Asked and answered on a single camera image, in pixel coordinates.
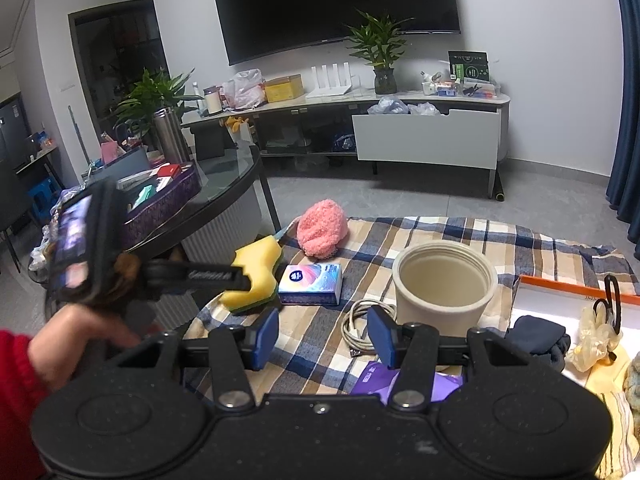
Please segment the phone screen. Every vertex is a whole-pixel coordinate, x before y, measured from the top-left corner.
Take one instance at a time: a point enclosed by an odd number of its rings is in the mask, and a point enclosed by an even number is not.
[[[87,196],[60,215],[56,261],[75,260],[86,252],[86,215],[91,197]],[[61,276],[63,285],[76,288],[87,279],[87,262],[70,264]]]

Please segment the person's hand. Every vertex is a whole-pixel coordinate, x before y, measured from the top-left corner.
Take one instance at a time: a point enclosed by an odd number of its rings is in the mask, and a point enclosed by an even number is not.
[[[67,304],[29,343],[31,366],[50,390],[58,390],[71,378],[91,339],[107,340],[120,348],[140,343],[120,317]]]

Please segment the potted plant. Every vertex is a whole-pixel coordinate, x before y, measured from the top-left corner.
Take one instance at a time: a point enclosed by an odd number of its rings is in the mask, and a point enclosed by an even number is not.
[[[157,146],[160,142],[164,151],[162,138],[159,138],[158,132],[155,131],[154,116],[160,110],[167,110],[169,115],[175,115],[177,128],[174,129],[178,130],[175,134],[180,137],[178,142],[183,143],[184,137],[179,127],[182,116],[197,110],[197,108],[188,107],[186,102],[204,99],[197,95],[184,94],[185,83],[191,74],[193,70],[187,75],[181,74],[171,79],[165,72],[152,76],[145,68],[142,80],[135,83],[133,90],[118,105],[115,111],[118,116],[116,125],[126,123],[132,133],[141,138],[149,134],[153,144]]]
[[[366,24],[359,27],[348,25],[351,31],[349,40],[353,43],[349,48],[355,51],[351,55],[366,59],[367,64],[373,66],[376,94],[395,94],[398,85],[391,66],[404,54],[406,40],[401,37],[400,25],[408,20],[394,22],[388,14],[376,18],[368,12],[357,11]]]

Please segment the pink fuzzy ball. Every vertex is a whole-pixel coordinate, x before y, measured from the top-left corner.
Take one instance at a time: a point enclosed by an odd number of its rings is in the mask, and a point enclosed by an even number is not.
[[[324,260],[332,256],[338,242],[349,231],[344,211],[333,200],[311,206],[298,221],[298,244],[306,256]]]

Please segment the blue gripper pad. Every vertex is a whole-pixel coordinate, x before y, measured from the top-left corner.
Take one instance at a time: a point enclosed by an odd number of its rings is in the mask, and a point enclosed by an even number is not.
[[[267,364],[269,355],[276,345],[279,332],[278,310],[274,308],[258,329],[255,350],[251,353],[251,370],[262,370]]]
[[[392,331],[375,307],[367,312],[367,332],[382,364],[394,368],[396,364],[396,349],[394,348]]]

